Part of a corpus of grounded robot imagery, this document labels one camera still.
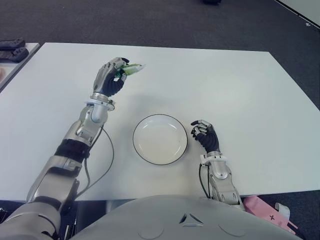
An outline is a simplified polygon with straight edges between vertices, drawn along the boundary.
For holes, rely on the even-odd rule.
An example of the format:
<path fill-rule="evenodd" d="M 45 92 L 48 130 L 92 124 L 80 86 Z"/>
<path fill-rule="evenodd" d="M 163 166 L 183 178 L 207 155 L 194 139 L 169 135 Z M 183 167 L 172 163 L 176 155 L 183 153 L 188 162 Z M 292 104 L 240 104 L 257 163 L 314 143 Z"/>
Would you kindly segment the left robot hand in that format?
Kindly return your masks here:
<path fill-rule="evenodd" d="M 124 86 L 127 75 L 122 67 L 130 61 L 123 57 L 115 57 L 104 64 L 98 71 L 93 84 L 93 93 L 111 97 L 117 94 Z"/>

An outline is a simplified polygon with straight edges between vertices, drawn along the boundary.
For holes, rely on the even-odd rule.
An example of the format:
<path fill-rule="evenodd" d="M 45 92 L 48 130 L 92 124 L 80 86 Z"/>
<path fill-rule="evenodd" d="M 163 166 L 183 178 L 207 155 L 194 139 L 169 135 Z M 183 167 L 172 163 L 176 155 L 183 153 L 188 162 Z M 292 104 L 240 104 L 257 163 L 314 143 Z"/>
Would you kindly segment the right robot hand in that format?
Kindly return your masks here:
<path fill-rule="evenodd" d="M 206 153 L 221 152 L 220 143 L 213 125 L 205 120 L 196 120 L 191 124 L 192 137 L 205 149 Z"/>

